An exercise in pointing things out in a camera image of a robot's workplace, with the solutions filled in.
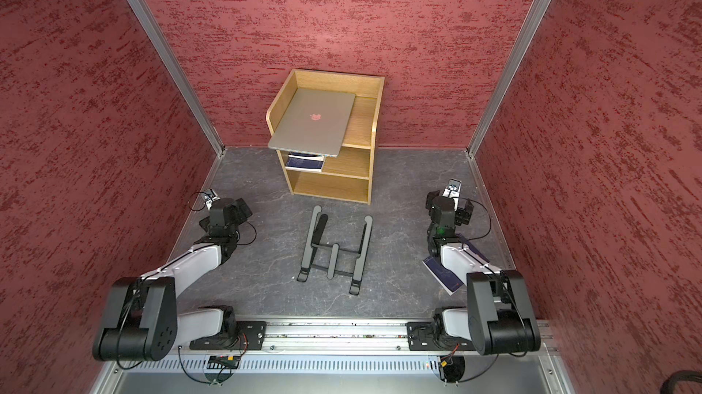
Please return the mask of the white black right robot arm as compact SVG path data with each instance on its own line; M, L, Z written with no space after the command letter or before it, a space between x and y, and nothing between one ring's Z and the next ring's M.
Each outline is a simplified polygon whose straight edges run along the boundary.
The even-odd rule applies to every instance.
M433 191L425 202L430 225L429 256L424 265L447 293L466 291L464 306L435 310L434 342L440 348L471 346L482 356L538 351L539 325L524 277L491 264L471 240L456 231L472 216L473 203L461 207L459 201Z

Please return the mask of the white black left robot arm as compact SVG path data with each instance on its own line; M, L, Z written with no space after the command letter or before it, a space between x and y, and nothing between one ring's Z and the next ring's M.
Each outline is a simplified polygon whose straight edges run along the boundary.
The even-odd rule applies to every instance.
M216 198L199 222L205 235L175 260L111 287L93 342L97 361L158 361L172 348L206 339L234 345L239 338L234 310L208 306L180 314L177 298L201 277L223 266L237 249L239 225L252 211L242 198Z

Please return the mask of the silver laptop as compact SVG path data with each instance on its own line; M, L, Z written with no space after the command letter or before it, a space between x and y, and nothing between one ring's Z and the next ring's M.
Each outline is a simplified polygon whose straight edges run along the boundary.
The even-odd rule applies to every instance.
M338 156L356 96L298 88L268 143L271 149Z

